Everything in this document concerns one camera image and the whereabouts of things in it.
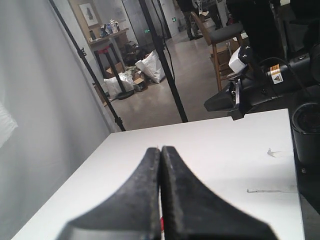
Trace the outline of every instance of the warning label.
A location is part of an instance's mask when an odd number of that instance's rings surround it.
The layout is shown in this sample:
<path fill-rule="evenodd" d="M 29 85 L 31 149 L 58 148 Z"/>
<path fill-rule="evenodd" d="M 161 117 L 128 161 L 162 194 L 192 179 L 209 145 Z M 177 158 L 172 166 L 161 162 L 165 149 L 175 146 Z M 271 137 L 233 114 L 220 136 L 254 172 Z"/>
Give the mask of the warning label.
<path fill-rule="evenodd" d="M 281 71 L 280 71 L 280 65 L 275 65 L 270 67 L 271 77 L 274 84 L 280 84 L 284 81 Z"/>

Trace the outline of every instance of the gray floor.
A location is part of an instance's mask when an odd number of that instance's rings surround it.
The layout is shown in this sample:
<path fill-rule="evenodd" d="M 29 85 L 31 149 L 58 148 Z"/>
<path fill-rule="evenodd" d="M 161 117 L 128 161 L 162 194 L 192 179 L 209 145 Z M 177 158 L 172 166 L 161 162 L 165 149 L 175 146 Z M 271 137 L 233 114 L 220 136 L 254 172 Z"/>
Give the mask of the gray floor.
<path fill-rule="evenodd" d="M 182 32 L 167 44 L 172 55 L 175 83 L 189 121 L 225 117 L 225 112 L 207 112 L 204 107 L 204 102 L 218 92 L 205 40 L 189 41 L 186 32 Z M 276 99 L 258 106 L 255 112 L 286 108 L 290 101 L 291 96 Z M 127 130 L 181 123 L 166 80 L 128 99 L 115 100 L 112 104 Z M 301 208 L 306 240 L 319 240 L 320 216 L 303 197 Z"/>

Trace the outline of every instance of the white table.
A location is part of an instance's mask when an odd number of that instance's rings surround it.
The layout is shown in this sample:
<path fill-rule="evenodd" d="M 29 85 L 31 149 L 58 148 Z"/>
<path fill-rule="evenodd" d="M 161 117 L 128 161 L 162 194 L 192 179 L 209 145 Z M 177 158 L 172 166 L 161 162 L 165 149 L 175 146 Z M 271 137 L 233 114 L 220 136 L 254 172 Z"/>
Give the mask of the white table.
<path fill-rule="evenodd" d="M 219 118 L 114 133 L 13 240 L 56 239 L 69 220 L 110 197 L 148 147 L 163 145 L 175 146 L 206 186 L 270 224 L 280 240 L 304 239 L 290 122 L 283 109 L 249 114 L 238 121 Z M 285 156 L 271 157 L 269 148 Z"/>

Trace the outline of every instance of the black cable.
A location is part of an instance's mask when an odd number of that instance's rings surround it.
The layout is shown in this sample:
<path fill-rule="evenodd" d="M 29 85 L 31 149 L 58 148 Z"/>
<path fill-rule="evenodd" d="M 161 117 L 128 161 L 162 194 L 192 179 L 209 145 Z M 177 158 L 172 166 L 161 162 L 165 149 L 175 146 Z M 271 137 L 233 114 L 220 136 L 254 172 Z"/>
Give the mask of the black cable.
<path fill-rule="evenodd" d="M 161 21 L 161 18 L 159 16 L 159 13 L 157 11 L 157 8 L 156 8 L 156 5 L 154 3 L 154 0 L 151 0 L 151 3 L 152 3 L 152 6 L 154 8 L 154 11 L 155 11 L 155 14 L 160 22 L 160 25 L 161 25 L 161 31 L 162 31 L 162 40 L 163 40 L 163 43 L 164 43 L 164 47 L 166 48 L 167 52 L 168 52 L 168 55 L 169 55 L 169 59 L 170 59 L 170 65 L 171 65 L 171 72 L 172 72 L 172 76 L 173 76 L 173 81 L 176 81 L 176 75 L 175 75 L 175 70 L 174 70 L 174 65 L 173 65 L 173 62 L 172 62 L 172 57 L 171 57 L 171 53 L 169 51 L 169 48 L 167 46 L 167 43 L 166 43 L 166 40 L 165 40 L 165 30 L 164 30 L 164 26 L 162 24 L 162 21 Z"/>
<path fill-rule="evenodd" d="M 261 61 L 259 65 L 262 65 L 264 62 L 266 62 L 268 60 L 278 60 L 281 63 L 283 63 L 284 65 L 286 65 L 288 67 L 288 69 L 290 70 L 290 72 L 292 73 L 296 82 L 300 85 L 300 87 L 309 95 L 309 97 L 312 97 L 311 93 L 307 90 L 306 86 L 302 83 L 299 76 L 295 73 L 295 71 L 293 70 L 293 68 L 290 66 L 290 64 L 287 61 L 285 61 L 279 57 L 269 57 L 269 58 L 266 58 L 263 61 Z"/>

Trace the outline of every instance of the wooden bar stool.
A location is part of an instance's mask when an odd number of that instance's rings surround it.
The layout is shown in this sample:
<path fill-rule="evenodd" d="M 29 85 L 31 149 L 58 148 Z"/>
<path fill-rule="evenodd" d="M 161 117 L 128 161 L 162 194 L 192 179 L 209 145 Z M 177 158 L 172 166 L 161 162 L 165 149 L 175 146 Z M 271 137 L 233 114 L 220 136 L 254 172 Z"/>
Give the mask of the wooden bar stool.
<path fill-rule="evenodd" d="M 199 27 L 206 43 L 208 46 L 212 45 L 212 52 L 214 57 L 214 68 L 216 73 L 216 81 L 218 85 L 219 92 L 222 90 L 222 84 L 221 81 L 226 80 L 228 77 L 221 76 L 221 71 L 223 70 L 221 68 L 221 65 L 219 64 L 218 59 L 218 52 L 217 52 L 217 44 L 222 43 L 224 41 L 230 40 L 232 38 L 236 38 L 239 46 L 243 44 L 243 39 L 241 37 L 241 33 L 243 31 L 243 26 L 241 23 L 235 23 L 226 27 L 223 27 L 219 30 L 214 30 L 214 27 L 212 27 L 212 31 L 210 30 L 210 27 L 207 29 L 205 25 L 201 22 L 200 18 L 197 16 L 196 13 L 191 13 L 192 17 L 194 18 L 197 26 Z"/>

